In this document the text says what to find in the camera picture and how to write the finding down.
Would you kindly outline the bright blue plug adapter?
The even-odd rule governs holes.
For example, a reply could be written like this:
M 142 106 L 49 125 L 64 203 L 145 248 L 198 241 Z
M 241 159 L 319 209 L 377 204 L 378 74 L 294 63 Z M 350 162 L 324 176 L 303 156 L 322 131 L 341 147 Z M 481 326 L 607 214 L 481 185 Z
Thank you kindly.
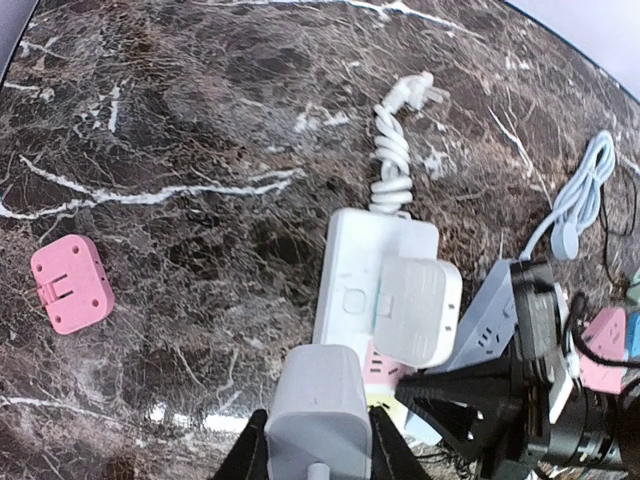
M 626 351 L 630 359 L 640 356 L 640 312 L 629 315 L 626 333 Z

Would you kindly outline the pink triangular power socket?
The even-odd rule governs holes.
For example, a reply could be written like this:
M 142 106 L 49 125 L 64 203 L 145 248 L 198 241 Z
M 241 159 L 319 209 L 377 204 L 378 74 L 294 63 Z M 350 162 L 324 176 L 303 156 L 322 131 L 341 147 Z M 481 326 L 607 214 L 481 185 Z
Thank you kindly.
M 623 308 L 604 308 L 582 332 L 582 339 L 598 356 L 621 361 L 626 356 L 626 325 Z M 625 373 L 625 368 L 600 365 L 580 355 L 581 381 L 588 389 L 618 395 Z

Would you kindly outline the white usb charger with cable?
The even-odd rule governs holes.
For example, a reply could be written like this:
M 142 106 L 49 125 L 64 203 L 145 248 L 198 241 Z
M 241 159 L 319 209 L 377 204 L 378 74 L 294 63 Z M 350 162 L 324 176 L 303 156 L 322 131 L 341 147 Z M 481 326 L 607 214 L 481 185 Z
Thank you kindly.
M 356 353 L 342 345 L 292 349 L 264 432 L 270 479 L 369 479 L 372 427 Z

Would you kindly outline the black charger with cable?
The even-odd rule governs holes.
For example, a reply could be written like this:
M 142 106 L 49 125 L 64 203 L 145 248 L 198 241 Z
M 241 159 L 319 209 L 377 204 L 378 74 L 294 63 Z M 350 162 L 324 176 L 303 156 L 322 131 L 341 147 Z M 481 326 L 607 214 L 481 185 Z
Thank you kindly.
M 588 296 L 577 292 L 568 315 L 560 314 L 560 294 L 555 291 L 552 271 L 546 261 L 520 261 L 511 267 L 517 325 L 515 354 L 521 362 L 537 362 L 559 350 L 568 356 L 573 349 L 592 362 L 610 368 L 638 369 L 633 360 L 606 357 L 589 346 L 579 331 L 579 321 L 589 309 Z

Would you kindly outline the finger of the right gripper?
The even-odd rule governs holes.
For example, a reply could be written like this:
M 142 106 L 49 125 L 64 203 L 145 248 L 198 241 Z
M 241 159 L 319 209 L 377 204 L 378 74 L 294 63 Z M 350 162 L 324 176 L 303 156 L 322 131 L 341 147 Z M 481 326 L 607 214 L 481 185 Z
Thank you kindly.
M 523 386 L 506 357 L 405 376 L 395 398 L 468 461 L 496 446 L 524 409 Z

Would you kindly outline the pink plug adapter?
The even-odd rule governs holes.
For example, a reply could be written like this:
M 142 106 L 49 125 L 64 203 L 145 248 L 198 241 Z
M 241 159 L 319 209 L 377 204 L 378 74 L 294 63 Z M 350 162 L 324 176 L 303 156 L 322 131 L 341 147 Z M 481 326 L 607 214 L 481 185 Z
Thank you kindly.
M 114 292 L 90 238 L 66 235 L 37 250 L 30 264 L 38 296 L 58 334 L 77 332 L 112 312 Z

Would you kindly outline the grey blue power strip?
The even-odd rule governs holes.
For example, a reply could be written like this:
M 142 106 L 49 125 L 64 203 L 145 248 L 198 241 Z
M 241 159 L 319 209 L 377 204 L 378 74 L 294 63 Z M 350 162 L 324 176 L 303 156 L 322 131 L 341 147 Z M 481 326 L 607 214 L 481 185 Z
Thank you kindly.
M 459 322 L 451 357 L 436 372 L 448 372 L 499 358 L 517 323 L 511 284 L 513 260 L 498 260 Z

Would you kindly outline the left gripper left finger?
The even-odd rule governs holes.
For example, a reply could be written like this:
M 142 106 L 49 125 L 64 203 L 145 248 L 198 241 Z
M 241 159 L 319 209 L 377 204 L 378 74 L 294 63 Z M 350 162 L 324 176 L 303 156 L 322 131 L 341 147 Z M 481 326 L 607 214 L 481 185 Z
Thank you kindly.
M 265 480 L 268 478 L 268 449 L 264 428 L 267 412 L 252 413 L 212 480 Z

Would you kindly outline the white multi plug adapter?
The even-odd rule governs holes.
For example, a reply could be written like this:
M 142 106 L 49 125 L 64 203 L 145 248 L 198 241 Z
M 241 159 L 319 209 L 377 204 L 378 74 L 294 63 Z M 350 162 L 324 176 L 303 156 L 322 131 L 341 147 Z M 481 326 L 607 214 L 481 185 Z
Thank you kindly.
M 414 369 L 444 364 L 454 350 L 462 286 L 450 262 L 385 259 L 374 315 L 375 351 Z

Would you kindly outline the white power strip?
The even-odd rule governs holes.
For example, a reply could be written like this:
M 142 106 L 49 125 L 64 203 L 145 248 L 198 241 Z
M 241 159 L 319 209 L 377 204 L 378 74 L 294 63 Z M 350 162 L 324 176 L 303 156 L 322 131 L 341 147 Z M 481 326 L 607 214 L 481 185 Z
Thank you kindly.
M 434 259 L 439 232 L 404 211 L 411 203 L 409 144 L 396 118 L 399 110 L 419 111 L 441 103 L 447 92 L 434 87 L 429 72 L 400 78 L 374 107 L 373 159 L 380 168 L 370 185 L 367 209 L 342 208 L 329 220 L 312 341 L 345 345 L 358 356 L 367 403 L 386 410 L 400 432 L 427 445 L 439 435 L 412 419 L 395 397 L 400 378 L 411 368 L 377 352 L 373 345 L 375 310 L 383 261 L 388 256 Z

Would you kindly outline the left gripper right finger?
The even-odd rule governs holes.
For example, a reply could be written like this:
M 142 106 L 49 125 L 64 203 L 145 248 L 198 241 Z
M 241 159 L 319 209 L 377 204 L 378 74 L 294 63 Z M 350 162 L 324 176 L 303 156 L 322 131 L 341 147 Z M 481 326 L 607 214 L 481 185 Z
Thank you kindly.
M 382 407 L 369 410 L 372 428 L 371 478 L 431 480 Z

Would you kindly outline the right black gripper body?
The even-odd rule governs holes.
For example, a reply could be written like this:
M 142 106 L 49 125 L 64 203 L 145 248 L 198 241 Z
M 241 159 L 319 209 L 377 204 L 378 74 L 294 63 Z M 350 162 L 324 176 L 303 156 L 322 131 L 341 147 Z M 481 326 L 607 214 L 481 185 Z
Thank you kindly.
M 524 420 L 509 435 L 509 477 L 524 479 L 535 467 L 621 471 L 639 477 L 639 379 L 619 395 L 587 388 L 572 394 L 560 417 L 549 420 L 545 393 L 530 391 Z

